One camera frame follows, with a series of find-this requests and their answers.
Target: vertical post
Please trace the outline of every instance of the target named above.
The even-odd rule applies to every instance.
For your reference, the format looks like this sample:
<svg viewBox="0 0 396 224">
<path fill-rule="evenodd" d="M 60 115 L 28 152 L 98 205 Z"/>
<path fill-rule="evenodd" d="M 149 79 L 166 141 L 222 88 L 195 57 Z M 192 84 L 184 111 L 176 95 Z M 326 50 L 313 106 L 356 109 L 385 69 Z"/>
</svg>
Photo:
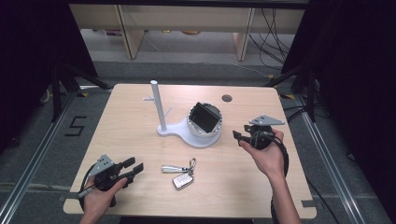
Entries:
<svg viewBox="0 0 396 224">
<path fill-rule="evenodd" d="M 161 130 L 166 131 L 165 116 L 163 115 L 163 103 L 161 103 L 160 91 L 158 90 L 158 82 L 156 80 L 151 80 L 151 88 L 154 94 L 154 102 L 157 106 L 158 117 L 160 118 Z"/>
</svg>

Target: metal track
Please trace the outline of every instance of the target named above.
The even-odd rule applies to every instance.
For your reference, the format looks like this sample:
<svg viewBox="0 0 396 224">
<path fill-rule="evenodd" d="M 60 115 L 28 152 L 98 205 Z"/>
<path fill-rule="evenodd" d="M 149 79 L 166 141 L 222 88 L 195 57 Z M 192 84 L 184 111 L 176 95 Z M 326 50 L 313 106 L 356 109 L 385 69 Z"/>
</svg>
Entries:
<svg viewBox="0 0 396 224">
<path fill-rule="evenodd" d="M 32 159 L 30 159 L 29 164 L 25 168 L 20 180 L 15 185 L 14 189 L 11 191 L 8 196 L 6 202 L 2 205 L 0 211 L 0 220 L 1 223 L 9 223 L 12 219 L 15 211 L 17 210 L 21 199 L 23 198 L 24 193 L 29 187 L 29 183 L 35 176 L 35 173 L 38 170 L 40 163 L 43 161 L 44 156 L 46 155 L 50 144 L 57 133 L 60 124 L 64 119 L 64 114 L 67 111 L 67 108 L 70 106 L 72 101 L 76 98 L 77 94 L 75 92 L 69 92 L 65 98 L 63 104 L 63 110 L 59 117 L 51 123 L 49 129 L 47 130 L 44 138 L 41 140 L 40 145 L 35 151 L 35 155 L 33 155 Z"/>
<path fill-rule="evenodd" d="M 301 95 L 296 95 L 297 105 L 305 105 L 304 99 Z M 352 196 L 347 183 L 341 176 L 334 160 L 332 159 L 332 154 L 327 148 L 324 140 L 318 130 L 318 126 L 315 122 L 312 122 L 307 113 L 303 113 L 303 118 L 312 138 L 317 146 L 320 157 L 323 159 L 324 165 L 327 172 L 332 179 L 332 183 L 340 196 L 341 202 L 343 203 L 346 212 L 349 216 L 351 223 L 366 223 L 364 217 L 361 214 L 361 210 L 358 207 L 355 199 Z"/>
</svg>

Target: gray floor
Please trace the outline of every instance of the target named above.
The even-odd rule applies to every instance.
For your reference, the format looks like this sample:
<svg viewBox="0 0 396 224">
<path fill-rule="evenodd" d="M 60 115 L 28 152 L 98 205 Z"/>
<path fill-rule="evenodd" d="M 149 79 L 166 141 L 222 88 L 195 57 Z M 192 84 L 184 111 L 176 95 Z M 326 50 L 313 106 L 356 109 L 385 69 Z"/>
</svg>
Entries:
<svg viewBox="0 0 396 224">
<path fill-rule="evenodd" d="M 118 82 L 146 83 L 158 78 L 161 83 L 183 83 L 198 85 L 246 85 L 260 86 L 269 80 L 270 75 L 279 75 L 279 71 L 266 67 L 279 68 L 280 63 L 268 56 L 261 56 L 255 45 L 249 40 L 247 56 L 243 62 L 236 60 L 233 35 L 226 33 L 205 33 L 185 35 L 181 32 L 163 33 L 148 31 L 134 60 L 127 58 L 122 38 L 106 35 L 104 31 L 81 31 L 99 77 L 115 84 Z M 293 35 L 279 36 L 285 45 L 290 45 Z M 253 38 L 261 43 L 258 35 Z M 218 74 L 217 79 L 207 77 Z M 279 84 L 280 94 L 290 94 L 292 78 Z M 106 106 L 109 92 L 92 92 L 87 97 L 77 97 L 67 109 L 59 131 L 51 141 L 48 151 L 40 162 L 38 170 L 24 194 L 11 223 L 76 223 L 79 215 L 67 215 L 63 212 L 64 195 L 69 190 L 77 172 L 85 149 L 90 143 L 95 126 Z M 296 106 L 296 100 L 282 98 L 284 108 Z M 40 141 L 46 134 L 51 120 L 51 101 L 39 107 L 31 122 L 20 134 L 21 144 L 8 148 L 0 156 L 0 202 L 4 202 L 13 186 L 20 180 L 30 159 L 34 156 Z M 296 109 L 285 110 L 290 116 Z M 366 223 L 390 223 L 370 185 L 364 178 L 359 166 L 346 157 L 347 145 L 325 110 L 317 108 L 318 129 L 327 145 L 346 185 L 352 192 Z M 84 132 L 79 137 L 68 138 L 65 135 L 75 130 L 69 125 L 75 116 L 81 119 Z M 318 189 L 318 192 L 330 206 L 340 223 L 353 223 L 340 200 L 332 179 L 318 153 L 303 116 L 297 116 L 290 122 L 290 129 L 299 152 L 305 175 Z M 329 210 L 318 194 L 311 189 L 318 215 L 304 223 L 335 223 Z M 119 217 L 106 216 L 102 223 L 118 223 Z M 256 219 L 255 223 L 271 223 L 269 219 Z"/>
</svg>

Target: keychain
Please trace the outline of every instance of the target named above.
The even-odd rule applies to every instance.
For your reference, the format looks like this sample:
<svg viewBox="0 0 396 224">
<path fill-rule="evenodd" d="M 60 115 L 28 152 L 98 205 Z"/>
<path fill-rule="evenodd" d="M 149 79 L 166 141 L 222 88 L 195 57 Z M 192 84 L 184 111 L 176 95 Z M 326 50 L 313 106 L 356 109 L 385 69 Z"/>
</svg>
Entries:
<svg viewBox="0 0 396 224">
<path fill-rule="evenodd" d="M 183 189 L 183 188 L 187 187 L 189 184 L 191 184 L 192 181 L 194 180 L 192 175 L 193 175 L 196 163 L 197 163 L 197 160 L 195 158 L 192 158 L 190 160 L 189 168 L 179 167 L 179 166 L 174 166 L 174 165 L 163 165 L 162 171 L 163 171 L 163 173 L 185 173 L 185 174 L 179 175 L 173 179 L 176 189 Z"/>
</svg>

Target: white stand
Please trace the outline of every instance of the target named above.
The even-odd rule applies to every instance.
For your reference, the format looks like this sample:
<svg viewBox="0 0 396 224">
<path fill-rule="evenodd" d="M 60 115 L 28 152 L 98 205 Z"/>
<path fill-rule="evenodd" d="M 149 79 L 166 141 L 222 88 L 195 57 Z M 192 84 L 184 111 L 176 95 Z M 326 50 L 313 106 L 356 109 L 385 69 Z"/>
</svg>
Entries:
<svg viewBox="0 0 396 224">
<path fill-rule="evenodd" d="M 151 88 L 154 94 L 154 98 L 145 98 L 145 101 L 154 101 L 157 106 L 158 116 L 160 118 L 160 125 L 157 128 L 157 132 L 160 136 L 178 136 L 183 139 L 191 147 L 195 148 L 206 148 L 215 144 L 221 135 L 221 130 L 219 130 L 215 135 L 211 137 L 199 137 L 191 133 L 187 118 L 184 118 L 178 124 L 166 124 L 165 117 L 163 114 L 163 105 L 161 103 L 160 91 L 158 90 L 158 82 L 151 80 Z"/>
</svg>

